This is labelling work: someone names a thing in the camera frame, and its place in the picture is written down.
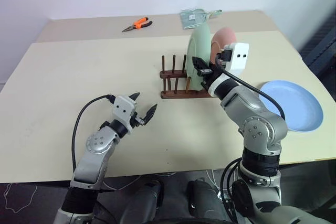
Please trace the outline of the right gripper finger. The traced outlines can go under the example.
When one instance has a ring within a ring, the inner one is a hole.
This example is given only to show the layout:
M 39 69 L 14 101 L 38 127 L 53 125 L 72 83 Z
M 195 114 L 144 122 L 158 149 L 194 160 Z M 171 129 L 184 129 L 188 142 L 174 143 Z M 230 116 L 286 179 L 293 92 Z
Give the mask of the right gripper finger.
M 212 69 L 205 63 L 205 61 L 202 58 L 192 57 L 192 63 L 197 71 L 197 75 L 212 74 Z

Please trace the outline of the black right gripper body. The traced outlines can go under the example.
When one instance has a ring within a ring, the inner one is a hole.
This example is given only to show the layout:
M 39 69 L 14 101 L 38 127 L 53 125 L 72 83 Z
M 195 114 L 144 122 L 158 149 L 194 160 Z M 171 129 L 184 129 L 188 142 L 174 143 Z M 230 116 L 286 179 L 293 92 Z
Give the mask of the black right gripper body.
M 221 75 L 221 70 L 213 64 L 209 63 L 209 67 L 200 70 L 200 76 L 203 78 L 201 83 L 204 89 L 209 89 L 211 84 Z

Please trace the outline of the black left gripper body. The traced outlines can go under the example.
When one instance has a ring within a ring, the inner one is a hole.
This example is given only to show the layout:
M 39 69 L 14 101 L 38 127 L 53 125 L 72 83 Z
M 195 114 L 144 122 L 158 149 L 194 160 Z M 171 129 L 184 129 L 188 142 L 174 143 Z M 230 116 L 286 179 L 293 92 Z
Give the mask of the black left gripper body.
M 139 127 L 146 125 L 146 120 L 138 117 L 138 113 L 134 112 L 134 114 L 130 118 L 131 127 Z

